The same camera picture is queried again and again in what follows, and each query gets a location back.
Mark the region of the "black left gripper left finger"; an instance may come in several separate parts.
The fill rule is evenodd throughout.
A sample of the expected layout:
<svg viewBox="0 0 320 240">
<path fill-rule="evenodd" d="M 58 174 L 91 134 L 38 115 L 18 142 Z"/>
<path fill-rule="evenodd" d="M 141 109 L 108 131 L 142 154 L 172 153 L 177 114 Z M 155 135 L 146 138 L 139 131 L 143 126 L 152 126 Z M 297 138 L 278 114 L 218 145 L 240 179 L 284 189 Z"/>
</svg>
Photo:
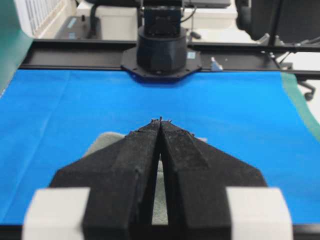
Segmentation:
<svg viewBox="0 0 320 240">
<path fill-rule="evenodd" d="M 56 171 L 38 189 L 23 223 L 25 240 L 128 240 L 150 224 L 160 121 Z"/>
</svg>

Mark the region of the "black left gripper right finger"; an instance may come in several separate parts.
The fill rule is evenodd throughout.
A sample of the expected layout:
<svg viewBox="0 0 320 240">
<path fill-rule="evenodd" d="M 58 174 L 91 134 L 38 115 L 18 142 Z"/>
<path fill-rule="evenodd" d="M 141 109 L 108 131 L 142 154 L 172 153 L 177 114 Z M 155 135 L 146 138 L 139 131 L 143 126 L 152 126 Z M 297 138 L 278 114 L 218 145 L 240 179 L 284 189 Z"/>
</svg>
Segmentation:
<svg viewBox="0 0 320 240">
<path fill-rule="evenodd" d="M 186 240 L 291 240 L 282 192 L 259 169 L 162 121 L 168 222 Z"/>
</svg>

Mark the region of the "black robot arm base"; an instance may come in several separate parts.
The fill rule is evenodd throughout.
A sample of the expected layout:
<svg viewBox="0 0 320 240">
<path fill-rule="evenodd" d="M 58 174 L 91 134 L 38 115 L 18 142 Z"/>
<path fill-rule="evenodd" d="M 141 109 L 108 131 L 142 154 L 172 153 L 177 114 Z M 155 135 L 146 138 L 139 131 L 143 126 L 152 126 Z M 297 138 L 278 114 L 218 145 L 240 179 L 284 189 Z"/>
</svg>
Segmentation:
<svg viewBox="0 0 320 240">
<path fill-rule="evenodd" d="M 202 69 L 201 55 L 188 48 L 181 26 L 184 1 L 143 0 L 140 9 L 144 22 L 137 30 L 136 47 L 122 54 L 122 69 L 156 81 L 175 81 Z"/>
</svg>

